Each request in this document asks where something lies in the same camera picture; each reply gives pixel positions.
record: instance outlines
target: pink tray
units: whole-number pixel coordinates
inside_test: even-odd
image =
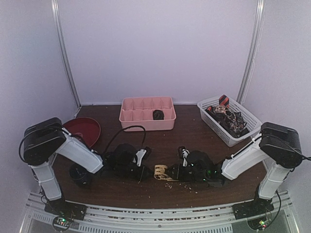
[[[162,110],[164,120],[153,120],[153,111]],[[122,128],[141,125],[147,131],[171,130],[174,128],[176,113],[171,97],[125,98],[122,102],[120,122]],[[126,131],[142,131],[132,128]]]

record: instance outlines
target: metal frame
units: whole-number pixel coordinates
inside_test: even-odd
[[[20,233],[30,232],[33,219],[51,225],[55,216],[44,212],[41,196],[30,194]],[[291,232],[299,233],[287,191],[280,193],[280,196]],[[245,221],[235,220],[233,204],[179,209],[124,209],[86,204],[84,221],[75,220],[70,229],[80,233],[231,233],[233,223]],[[277,196],[273,198],[273,205],[275,214],[279,207]]]
[[[259,36],[260,36],[261,26],[263,22],[264,5],[265,5],[265,0],[258,0],[251,46],[249,49],[247,63],[246,63],[242,83],[240,86],[238,98],[237,98],[237,102],[240,104],[243,104],[244,102],[244,98],[246,96],[247,89],[248,89],[248,84],[249,84],[252,71],[253,71],[252,70],[253,63],[255,59],[256,50],[259,44]]]
[[[79,100],[78,92],[77,92],[76,86],[74,84],[74,80],[73,80],[70,65],[69,65],[69,60],[68,60],[67,51],[66,51],[66,47],[65,47],[65,40],[64,40],[64,36],[63,36],[62,24],[61,24],[61,19],[60,19],[60,15],[59,15],[58,0],[51,0],[51,4],[52,4],[52,12],[53,12],[55,25],[56,25],[56,30],[57,30],[57,35],[58,35],[59,45],[60,45],[60,49],[61,49],[61,53],[62,53],[62,58],[63,58],[64,67],[65,67],[66,76],[67,76],[69,86],[70,86],[71,92],[73,94],[75,103],[76,103],[77,107],[79,108],[79,107],[81,107],[81,103]]]

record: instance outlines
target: white plastic basket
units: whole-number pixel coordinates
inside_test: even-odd
[[[247,111],[243,106],[239,103],[234,101],[232,98],[229,97],[229,109],[233,112],[241,112],[244,121],[247,122],[246,127],[249,130],[249,133],[243,135],[239,138],[234,138],[231,136],[217,121],[215,121],[205,110],[209,106],[217,106],[219,105],[219,98],[221,96],[213,97],[207,100],[203,100],[198,102],[198,107],[201,112],[202,120],[211,127],[212,130],[229,146],[232,147],[239,142],[242,142],[244,139],[248,138],[249,136],[254,136],[260,130],[260,126],[262,122],[258,120],[253,114]]]

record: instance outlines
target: wooden table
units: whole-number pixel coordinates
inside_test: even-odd
[[[95,150],[102,152],[111,137],[121,129],[120,109],[120,105],[82,107],[78,117],[96,119],[102,128],[102,134],[93,147]],[[157,164],[171,166],[181,163],[177,156],[179,146],[190,151],[204,151],[216,163],[246,144],[241,142],[229,148],[201,120],[195,105],[175,105],[175,111],[177,119],[173,130],[147,132],[145,146],[152,148],[153,152],[145,164],[151,169]],[[142,135],[142,132],[121,133],[109,150],[114,150],[121,143],[139,148]],[[53,166],[67,200],[123,208],[199,207],[249,200],[254,197],[257,185],[266,174],[263,164],[259,163],[222,188],[207,187],[205,183],[167,183],[154,178],[138,183],[136,180],[109,177],[95,180],[90,190],[84,190],[69,177],[72,163],[58,156]]]

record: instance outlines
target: red plate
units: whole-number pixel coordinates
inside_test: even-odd
[[[92,147],[101,135],[101,126],[89,117],[70,120],[64,124],[64,127],[70,133],[80,135],[89,147]]]

